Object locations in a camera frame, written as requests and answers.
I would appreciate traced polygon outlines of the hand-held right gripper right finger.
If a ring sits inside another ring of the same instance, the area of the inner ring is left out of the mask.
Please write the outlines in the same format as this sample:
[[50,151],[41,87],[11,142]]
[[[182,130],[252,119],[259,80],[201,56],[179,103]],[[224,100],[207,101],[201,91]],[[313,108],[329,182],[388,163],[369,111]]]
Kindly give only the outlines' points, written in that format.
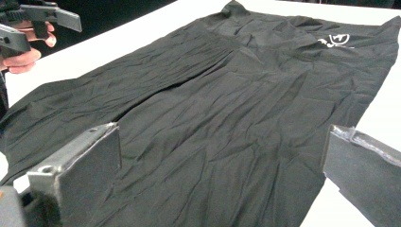
[[373,137],[332,125],[322,171],[374,227],[401,227],[401,152]]

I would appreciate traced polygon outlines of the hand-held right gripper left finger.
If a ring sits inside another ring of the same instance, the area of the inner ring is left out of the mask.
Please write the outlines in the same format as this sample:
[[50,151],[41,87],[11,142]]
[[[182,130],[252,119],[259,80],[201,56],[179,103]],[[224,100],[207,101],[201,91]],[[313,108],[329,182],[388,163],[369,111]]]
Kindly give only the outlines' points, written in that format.
[[121,168],[119,126],[93,127],[27,172],[45,227],[86,227]]

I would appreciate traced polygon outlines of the black pants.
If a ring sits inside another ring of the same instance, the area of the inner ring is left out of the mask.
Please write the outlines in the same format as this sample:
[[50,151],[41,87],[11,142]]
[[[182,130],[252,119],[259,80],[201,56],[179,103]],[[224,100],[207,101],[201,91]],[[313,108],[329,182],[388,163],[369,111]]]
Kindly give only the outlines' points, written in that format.
[[237,2],[0,120],[5,183],[94,126],[120,128],[122,167],[73,227],[300,227],[323,187],[331,125],[354,126],[398,54],[379,26],[253,12]]

